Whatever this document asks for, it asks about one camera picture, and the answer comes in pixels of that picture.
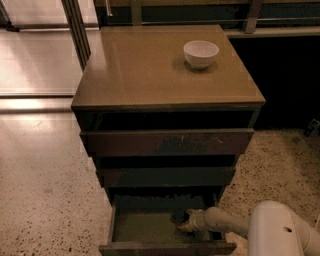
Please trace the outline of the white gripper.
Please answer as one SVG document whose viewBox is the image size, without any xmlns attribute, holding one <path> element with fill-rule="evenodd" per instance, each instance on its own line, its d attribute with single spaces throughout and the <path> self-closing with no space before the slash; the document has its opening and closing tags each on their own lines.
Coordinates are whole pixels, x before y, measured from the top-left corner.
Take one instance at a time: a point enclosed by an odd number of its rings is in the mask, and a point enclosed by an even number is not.
<svg viewBox="0 0 320 256">
<path fill-rule="evenodd" d="M 191 233 L 192 231 L 207 231 L 208 225 L 205 220 L 205 211 L 201 209 L 187 209 L 189 216 L 188 224 L 182 224 L 177 227 L 181 232 Z"/>
</svg>

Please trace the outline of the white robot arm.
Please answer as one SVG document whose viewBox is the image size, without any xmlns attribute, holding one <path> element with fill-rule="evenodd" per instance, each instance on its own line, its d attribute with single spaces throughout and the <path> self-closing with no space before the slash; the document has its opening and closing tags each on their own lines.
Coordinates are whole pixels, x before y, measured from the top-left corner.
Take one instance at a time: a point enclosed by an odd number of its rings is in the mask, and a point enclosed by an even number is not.
<svg viewBox="0 0 320 256">
<path fill-rule="evenodd" d="M 182 232 L 233 232 L 248 240 L 248 256 L 320 256 L 320 233 L 288 206 L 262 201 L 248 219 L 218 207 L 188 209 Z"/>
</svg>

